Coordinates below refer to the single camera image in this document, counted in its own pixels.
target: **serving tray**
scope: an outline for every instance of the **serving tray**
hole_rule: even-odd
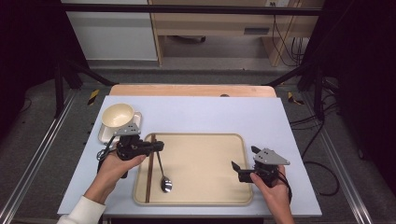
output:
[[[139,166],[134,200],[141,204],[246,204],[251,185],[240,183],[231,161],[247,169],[245,144],[235,133],[155,133],[164,142],[160,152],[164,174],[173,188],[164,193],[158,158],[152,167],[147,203],[149,158]]]

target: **chopstick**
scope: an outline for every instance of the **chopstick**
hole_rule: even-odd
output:
[[[155,133],[151,135],[151,143],[154,143],[156,141],[155,139]],[[149,203],[149,195],[151,192],[151,178],[152,178],[152,166],[154,163],[154,152],[151,152],[149,154],[148,158],[148,182],[146,186],[146,203]]]

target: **metal spoon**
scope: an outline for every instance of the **metal spoon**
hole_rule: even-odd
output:
[[[160,152],[157,151],[158,162],[160,163],[161,173],[163,174],[163,164],[161,163]],[[161,178],[161,189],[164,193],[170,192],[172,190],[172,181],[163,174]]]

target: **white bowl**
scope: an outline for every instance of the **white bowl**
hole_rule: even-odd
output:
[[[134,108],[127,104],[109,106],[102,115],[102,123],[108,128],[121,128],[134,118]]]

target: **human hand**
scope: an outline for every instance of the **human hand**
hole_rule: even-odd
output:
[[[286,176],[285,166],[279,165],[279,172]],[[258,175],[251,173],[250,178],[262,192],[262,196],[276,223],[294,223],[290,211],[289,190],[285,183],[277,179],[273,187],[268,188]]]
[[[105,204],[107,196],[116,187],[125,172],[139,165],[146,155],[137,156],[129,161],[122,161],[115,151],[110,152],[93,180],[84,197],[101,204]]]

